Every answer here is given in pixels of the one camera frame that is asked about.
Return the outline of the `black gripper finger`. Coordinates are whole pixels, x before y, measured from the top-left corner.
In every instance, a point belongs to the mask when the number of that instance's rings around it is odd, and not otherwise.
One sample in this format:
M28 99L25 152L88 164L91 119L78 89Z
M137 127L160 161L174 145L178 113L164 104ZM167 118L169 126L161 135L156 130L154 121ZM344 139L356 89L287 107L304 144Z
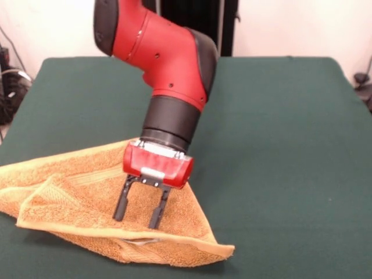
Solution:
M159 224L162 220L164 210L167 204L167 200L171 192L171 188L169 186L161 185L160 188L162 189L162 196L160 198L160 202L158 206L154 209L152 213L152 217L150 219L149 226L148 226L148 228L150 229L157 230L159 228Z
M123 184L123 189L120 193L119 200L116 205L116 209L113 215L113 219L116 221L122 221L126 212L126 208L128 205L128 193L129 190L134 182L137 181L136 176L128 175L126 180Z

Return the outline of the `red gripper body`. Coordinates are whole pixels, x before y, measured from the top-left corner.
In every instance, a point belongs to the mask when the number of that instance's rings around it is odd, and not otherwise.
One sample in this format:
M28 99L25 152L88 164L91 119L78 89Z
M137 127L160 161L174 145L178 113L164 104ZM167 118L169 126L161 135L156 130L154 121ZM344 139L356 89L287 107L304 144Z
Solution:
M140 139L129 141L123 155L125 173L176 189L188 182L193 166L194 159L184 152Z

